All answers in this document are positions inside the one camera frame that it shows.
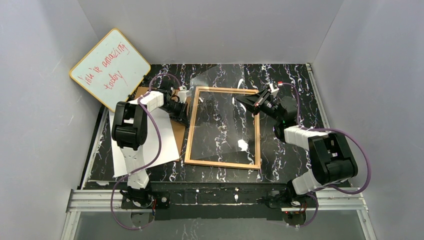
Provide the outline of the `brown frame backing board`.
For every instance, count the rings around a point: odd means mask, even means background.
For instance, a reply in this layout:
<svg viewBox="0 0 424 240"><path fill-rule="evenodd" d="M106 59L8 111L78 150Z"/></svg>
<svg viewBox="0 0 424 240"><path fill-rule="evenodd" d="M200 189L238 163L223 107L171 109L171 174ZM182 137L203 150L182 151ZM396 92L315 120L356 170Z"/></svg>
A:
<svg viewBox="0 0 424 240"><path fill-rule="evenodd" d="M178 151L179 154L182 152L186 127L168 118L169 114L159 108L152 111L151 114L158 124L162 137L162 144L165 148L161 151L160 157L153 166L168 163L173 160L179 161L180 157L177 156L175 152ZM146 164L156 156L158 147L159 142L156 129L150 118L147 118L147 138L142 146L142 156Z"/></svg>

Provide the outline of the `clear frame glass sheet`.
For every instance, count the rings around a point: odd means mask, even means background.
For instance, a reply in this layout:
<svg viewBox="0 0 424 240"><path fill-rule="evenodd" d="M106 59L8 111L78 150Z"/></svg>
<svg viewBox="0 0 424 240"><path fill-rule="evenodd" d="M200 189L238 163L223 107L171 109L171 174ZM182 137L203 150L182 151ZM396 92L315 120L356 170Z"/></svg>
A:
<svg viewBox="0 0 424 240"><path fill-rule="evenodd" d="M217 65L191 79L191 88L248 89L242 65ZM200 90L190 159L255 163L254 118L236 98L239 93Z"/></svg>

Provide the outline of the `wooden picture frame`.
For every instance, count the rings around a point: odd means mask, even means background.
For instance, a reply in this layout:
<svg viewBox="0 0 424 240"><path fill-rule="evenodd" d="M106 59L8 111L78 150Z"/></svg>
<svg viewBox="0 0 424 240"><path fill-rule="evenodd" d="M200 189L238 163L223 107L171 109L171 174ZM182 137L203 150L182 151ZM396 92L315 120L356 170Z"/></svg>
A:
<svg viewBox="0 0 424 240"><path fill-rule="evenodd" d="M246 169L246 170L260 170L262 160L261 160L261 147L260 147L260 117L258 115L256 115L254 117L254 133L255 133L255 136L254 136L254 143L255 143L255 161L254 161L254 164L242 164L242 163L233 163L233 162L218 162L218 161L206 161L206 160L191 159L191 150L192 150L192 143L193 143L193 138L194 138L195 122L196 122L197 107L198 107L200 92L253 95L253 94L257 94L259 91L257 89L197 86L196 89L195 89L194 97L191 100L192 114L191 114L191 117L190 117L190 126L188 127L188 137L187 137L184 163L188 164L188 165L197 165L197 166L209 166L209 167L232 168L232 169Z"/></svg>

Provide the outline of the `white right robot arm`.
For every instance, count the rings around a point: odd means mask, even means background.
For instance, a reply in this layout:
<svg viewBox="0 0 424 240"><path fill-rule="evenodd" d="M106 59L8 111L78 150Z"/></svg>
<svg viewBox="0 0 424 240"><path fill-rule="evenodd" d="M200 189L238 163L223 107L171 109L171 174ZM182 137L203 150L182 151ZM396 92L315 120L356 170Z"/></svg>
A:
<svg viewBox="0 0 424 240"><path fill-rule="evenodd" d="M331 130L306 129L300 124L299 96L277 100L283 82L271 83L258 93L239 96L242 104L253 116L264 113L275 123L275 137L309 153L310 169L292 180L284 190L286 199L303 197L318 189L342 182L358 174L358 166L346 137Z"/></svg>

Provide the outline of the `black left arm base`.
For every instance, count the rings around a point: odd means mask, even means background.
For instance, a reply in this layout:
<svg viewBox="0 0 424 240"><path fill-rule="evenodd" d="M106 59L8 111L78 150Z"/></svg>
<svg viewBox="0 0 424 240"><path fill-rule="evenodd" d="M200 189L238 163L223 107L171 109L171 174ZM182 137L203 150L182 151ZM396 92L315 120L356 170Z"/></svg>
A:
<svg viewBox="0 0 424 240"><path fill-rule="evenodd" d="M148 189L120 190L122 195L122 209L168 209L170 207L170 193L166 191L152 191Z"/></svg>

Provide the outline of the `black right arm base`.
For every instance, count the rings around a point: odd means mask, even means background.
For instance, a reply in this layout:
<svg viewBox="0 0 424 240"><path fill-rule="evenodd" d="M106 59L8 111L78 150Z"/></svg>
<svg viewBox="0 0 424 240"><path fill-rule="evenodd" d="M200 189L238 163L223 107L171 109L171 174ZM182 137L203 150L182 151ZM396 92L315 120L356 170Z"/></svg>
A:
<svg viewBox="0 0 424 240"><path fill-rule="evenodd" d="M315 207L316 204L311 196L293 195L288 190L268 191L263 198L264 204L271 208L294 208L295 211L304 211L308 205Z"/></svg>

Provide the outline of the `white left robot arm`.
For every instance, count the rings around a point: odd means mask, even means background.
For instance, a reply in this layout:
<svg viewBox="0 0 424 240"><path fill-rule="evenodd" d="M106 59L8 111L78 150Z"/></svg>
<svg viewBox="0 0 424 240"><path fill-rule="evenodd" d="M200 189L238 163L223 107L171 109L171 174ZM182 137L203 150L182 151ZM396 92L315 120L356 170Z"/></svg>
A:
<svg viewBox="0 0 424 240"><path fill-rule="evenodd" d="M146 169L175 161L180 157L171 122L185 127L190 91L184 86L148 89L129 102L116 105L111 137L120 150L127 185L135 190L147 187Z"/></svg>

